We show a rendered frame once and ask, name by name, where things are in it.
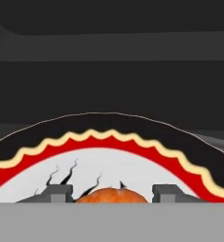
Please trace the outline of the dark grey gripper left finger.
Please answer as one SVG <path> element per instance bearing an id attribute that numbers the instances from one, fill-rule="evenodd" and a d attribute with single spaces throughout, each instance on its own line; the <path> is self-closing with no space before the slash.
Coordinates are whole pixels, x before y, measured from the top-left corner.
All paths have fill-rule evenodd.
<path id="1" fill-rule="evenodd" d="M 74 201 L 72 194 L 72 184 L 51 184 L 41 194 L 19 200 L 19 203 L 69 203 Z"/>

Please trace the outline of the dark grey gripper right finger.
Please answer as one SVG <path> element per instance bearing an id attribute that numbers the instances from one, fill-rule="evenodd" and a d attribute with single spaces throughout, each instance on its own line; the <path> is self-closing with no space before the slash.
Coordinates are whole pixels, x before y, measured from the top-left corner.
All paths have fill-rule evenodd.
<path id="1" fill-rule="evenodd" d="M 203 199 L 185 194 L 176 184 L 153 184 L 153 202 L 157 203 L 200 203 Z"/>

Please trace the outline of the orange shrimp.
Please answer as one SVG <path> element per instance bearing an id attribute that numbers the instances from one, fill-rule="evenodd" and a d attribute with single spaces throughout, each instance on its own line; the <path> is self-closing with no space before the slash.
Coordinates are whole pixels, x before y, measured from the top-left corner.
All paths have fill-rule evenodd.
<path id="1" fill-rule="evenodd" d="M 120 188 L 102 187 L 96 189 L 96 185 L 87 189 L 76 199 L 81 203 L 147 203 L 145 197 L 129 190 L 122 182 Z"/>

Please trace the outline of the black red white patterned plate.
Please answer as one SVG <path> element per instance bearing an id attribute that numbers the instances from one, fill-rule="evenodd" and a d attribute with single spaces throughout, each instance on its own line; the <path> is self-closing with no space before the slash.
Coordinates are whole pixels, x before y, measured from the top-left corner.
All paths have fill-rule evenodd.
<path id="1" fill-rule="evenodd" d="M 74 201 L 96 185 L 123 183 L 152 201 L 153 184 L 224 202 L 224 151 L 159 121 L 119 113 L 73 114 L 0 139 L 0 203 L 72 184 Z"/>

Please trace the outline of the dark grey microwave oven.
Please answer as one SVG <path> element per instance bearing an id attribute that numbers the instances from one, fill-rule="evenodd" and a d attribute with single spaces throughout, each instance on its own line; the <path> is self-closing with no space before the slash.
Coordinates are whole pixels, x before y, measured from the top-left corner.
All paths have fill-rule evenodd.
<path id="1" fill-rule="evenodd" d="M 0 0 L 0 123 L 82 112 L 224 149 L 224 0 Z"/>

